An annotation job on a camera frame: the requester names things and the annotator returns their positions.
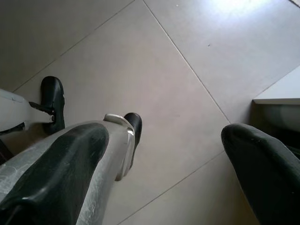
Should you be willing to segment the black robot foot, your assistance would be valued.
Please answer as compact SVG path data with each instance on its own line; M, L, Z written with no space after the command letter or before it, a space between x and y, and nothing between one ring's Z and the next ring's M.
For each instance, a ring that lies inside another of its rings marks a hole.
M138 115L135 112L127 113L124 118L129 122L129 124L132 126L128 130L128 150L127 150L127 156L126 156L126 172L131 169L133 166L134 156L136 148L140 142L141 134L142 134L142 118L140 115Z
M54 76L44 77L41 82L41 106L54 116L52 123L43 125L46 134L52 135L65 128L64 90L61 81Z

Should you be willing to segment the silver robot left leg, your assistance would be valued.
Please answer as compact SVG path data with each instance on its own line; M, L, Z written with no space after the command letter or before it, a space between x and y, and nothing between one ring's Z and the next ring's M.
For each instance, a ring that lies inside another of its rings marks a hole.
M28 130L37 123L52 124L52 108L29 102L22 96L0 89L0 135Z

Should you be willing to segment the black robot left foot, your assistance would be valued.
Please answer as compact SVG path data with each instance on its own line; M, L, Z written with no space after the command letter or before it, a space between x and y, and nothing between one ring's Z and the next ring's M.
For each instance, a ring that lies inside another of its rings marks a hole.
M44 77L41 82L41 106L54 116L52 123L43 125L46 134L52 135L65 128L64 90L61 81L54 76Z

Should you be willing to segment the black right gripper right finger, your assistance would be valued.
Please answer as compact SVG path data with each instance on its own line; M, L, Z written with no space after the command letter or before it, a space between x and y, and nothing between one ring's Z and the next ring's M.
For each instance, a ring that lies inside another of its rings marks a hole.
M300 225L300 148L246 124L225 126L225 152L261 225Z

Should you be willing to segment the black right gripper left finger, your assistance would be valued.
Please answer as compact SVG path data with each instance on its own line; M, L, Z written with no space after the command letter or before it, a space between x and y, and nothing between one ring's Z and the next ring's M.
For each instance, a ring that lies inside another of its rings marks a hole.
M108 142L104 126L58 137L0 202L0 225L75 225Z

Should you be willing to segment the white cabinet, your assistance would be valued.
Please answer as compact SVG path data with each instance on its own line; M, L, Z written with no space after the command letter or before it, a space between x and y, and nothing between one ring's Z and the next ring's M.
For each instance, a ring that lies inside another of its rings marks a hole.
M253 98L248 123L300 150L300 66Z

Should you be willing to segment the black robot right foot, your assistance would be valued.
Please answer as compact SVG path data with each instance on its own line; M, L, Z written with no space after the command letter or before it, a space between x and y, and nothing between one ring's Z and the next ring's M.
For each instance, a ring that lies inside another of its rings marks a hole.
M140 115L138 115L135 112L127 113L124 118L129 122L129 124L132 126L128 130L128 150L127 150L127 156L126 156L126 172L131 169L133 166L134 156L136 148L140 142L141 134L142 134L142 118Z

